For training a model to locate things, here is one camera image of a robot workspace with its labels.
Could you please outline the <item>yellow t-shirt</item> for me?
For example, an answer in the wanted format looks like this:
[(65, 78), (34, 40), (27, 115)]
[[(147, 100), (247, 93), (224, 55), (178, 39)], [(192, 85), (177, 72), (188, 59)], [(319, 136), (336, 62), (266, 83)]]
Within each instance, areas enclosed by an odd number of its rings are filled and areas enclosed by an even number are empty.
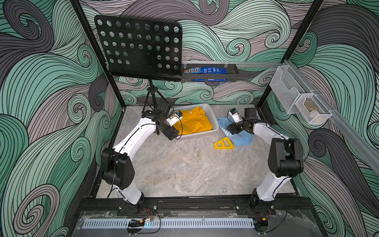
[(179, 130), (179, 134), (189, 135), (212, 130), (213, 125), (201, 107), (180, 111), (183, 114), (181, 122), (174, 124), (174, 127)]

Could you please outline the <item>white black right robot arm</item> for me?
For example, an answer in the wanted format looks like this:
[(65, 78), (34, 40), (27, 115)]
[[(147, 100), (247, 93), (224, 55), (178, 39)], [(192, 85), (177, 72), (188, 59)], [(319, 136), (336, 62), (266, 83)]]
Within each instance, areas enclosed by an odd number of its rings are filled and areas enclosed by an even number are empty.
[(243, 117), (237, 109), (230, 109), (227, 119), (231, 122), (227, 130), (232, 135), (245, 131), (270, 145), (267, 158), (269, 172), (260, 186), (254, 189), (247, 203), (252, 212), (255, 209), (262, 210), (264, 206), (270, 206), (284, 184), (303, 172), (301, 143), (279, 133), (267, 122), (259, 119), (256, 108), (245, 109)]

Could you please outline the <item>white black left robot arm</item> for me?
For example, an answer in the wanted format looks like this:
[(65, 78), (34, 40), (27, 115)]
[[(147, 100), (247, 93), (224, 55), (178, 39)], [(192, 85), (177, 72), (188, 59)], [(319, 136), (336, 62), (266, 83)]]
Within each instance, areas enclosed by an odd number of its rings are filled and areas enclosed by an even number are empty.
[(153, 110), (142, 112), (141, 119), (132, 131), (113, 148), (101, 152), (100, 171), (102, 179), (116, 190), (134, 213), (143, 210), (144, 194), (134, 183), (133, 158), (146, 139), (154, 132), (161, 131), (170, 141), (180, 132), (174, 127), (182, 122), (183, 113), (167, 102), (160, 103)]

